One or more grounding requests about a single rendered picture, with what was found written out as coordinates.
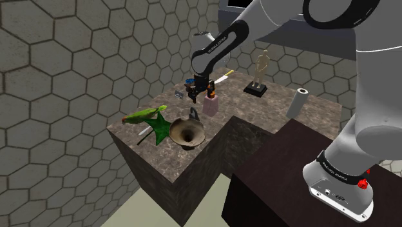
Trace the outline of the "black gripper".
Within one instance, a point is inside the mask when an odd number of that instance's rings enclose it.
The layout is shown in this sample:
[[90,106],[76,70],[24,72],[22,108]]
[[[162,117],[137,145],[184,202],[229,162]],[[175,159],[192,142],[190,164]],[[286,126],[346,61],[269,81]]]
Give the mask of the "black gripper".
[[194,75],[195,85],[187,85],[187,94],[194,104],[196,104],[196,97],[198,92],[203,92],[207,89],[207,97],[215,96],[215,82],[210,80],[208,83],[208,76]]

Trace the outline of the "pink tapered block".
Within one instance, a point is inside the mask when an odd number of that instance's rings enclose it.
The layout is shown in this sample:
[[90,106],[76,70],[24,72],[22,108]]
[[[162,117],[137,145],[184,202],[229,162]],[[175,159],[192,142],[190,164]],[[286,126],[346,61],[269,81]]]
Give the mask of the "pink tapered block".
[[202,112],[210,117],[213,117],[218,112],[219,98],[215,95],[213,98],[204,97]]

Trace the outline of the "brown funnel-shaped bowl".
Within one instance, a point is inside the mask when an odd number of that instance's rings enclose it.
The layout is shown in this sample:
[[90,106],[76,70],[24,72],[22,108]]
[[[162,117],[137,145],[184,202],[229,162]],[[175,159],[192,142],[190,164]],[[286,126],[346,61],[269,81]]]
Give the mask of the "brown funnel-shaped bowl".
[[185,150],[192,150],[206,139],[204,125],[195,119],[176,119],[169,127],[169,137]]

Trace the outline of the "green star-shaped leaf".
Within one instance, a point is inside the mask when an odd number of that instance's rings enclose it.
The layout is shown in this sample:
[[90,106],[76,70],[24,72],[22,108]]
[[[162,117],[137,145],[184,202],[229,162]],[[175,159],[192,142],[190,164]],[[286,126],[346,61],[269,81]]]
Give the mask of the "green star-shaped leaf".
[[155,132],[155,145],[158,146],[165,137],[169,136],[169,127],[171,123],[166,121],[160,112],[157,112],[156,119],[145,119],[146,123],[152,127]]

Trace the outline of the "tan human figure statue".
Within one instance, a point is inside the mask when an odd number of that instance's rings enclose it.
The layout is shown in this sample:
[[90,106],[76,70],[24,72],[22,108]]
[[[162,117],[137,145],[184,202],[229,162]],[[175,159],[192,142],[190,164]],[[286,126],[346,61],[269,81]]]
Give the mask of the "tan human figure statue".
[[270,60],[268,50],[264,50],[262,54],[258,56],[254,71],[254,79],[244,88],[245,93],[254,95],[256,97],[261,97],[265,93],[267,87],[266,85],[262,84],[262,82]]

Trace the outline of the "green parrot figure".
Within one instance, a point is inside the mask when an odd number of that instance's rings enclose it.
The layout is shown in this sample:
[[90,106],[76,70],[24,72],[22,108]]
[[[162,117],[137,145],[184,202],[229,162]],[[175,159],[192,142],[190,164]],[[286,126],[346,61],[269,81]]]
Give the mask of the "green parrot figure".
[[165,110],[167,108],[166,105],[161,105],[157,108],[147,108],[138,112],[135,112],[131,115],[124,116],[121,120],[122,124],[139,124],[144,122],[145,119],[150,119],[154,117],[158,112]]

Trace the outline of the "white paper towel roll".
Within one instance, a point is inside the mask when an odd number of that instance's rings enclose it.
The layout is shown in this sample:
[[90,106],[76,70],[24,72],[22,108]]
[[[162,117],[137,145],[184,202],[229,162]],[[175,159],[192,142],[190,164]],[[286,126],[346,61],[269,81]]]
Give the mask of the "white paper towel roll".
[[303,105],[305,104],[309,96],[309,91],[304,88],[298,88],[292,99],[291,104],[286,113],[286,117],[289,119],[294,119],[300,113]]

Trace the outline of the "dark maroon robot stand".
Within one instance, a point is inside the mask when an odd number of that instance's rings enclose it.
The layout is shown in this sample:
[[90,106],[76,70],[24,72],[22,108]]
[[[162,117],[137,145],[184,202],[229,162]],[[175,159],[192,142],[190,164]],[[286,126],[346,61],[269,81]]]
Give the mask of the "dark maroon robot stand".
[[402,227],[402,178],[378,165],[370,169],[371,217],[357,223],[310,193],[303,167],[331,139],[290,120],[231,178],[222,218],[229,227]]

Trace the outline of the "yellow-handled white knife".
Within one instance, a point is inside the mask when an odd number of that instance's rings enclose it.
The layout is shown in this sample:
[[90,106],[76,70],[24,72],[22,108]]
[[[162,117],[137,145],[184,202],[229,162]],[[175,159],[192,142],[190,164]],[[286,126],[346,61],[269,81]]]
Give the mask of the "yellow-handled white knife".
[[220,82],[226,80],[226,79],[228,78],[228,76],[229,76],[231,73],[233,73],[233,72],[234,72],[234,70],[230,70],[229,72],[227,72],[226,74],[224,74],[223,76],[221,76],[220,78],[218,78],[218,79],[215,81],[215,84],[218,84],[218,83],[220,83]]

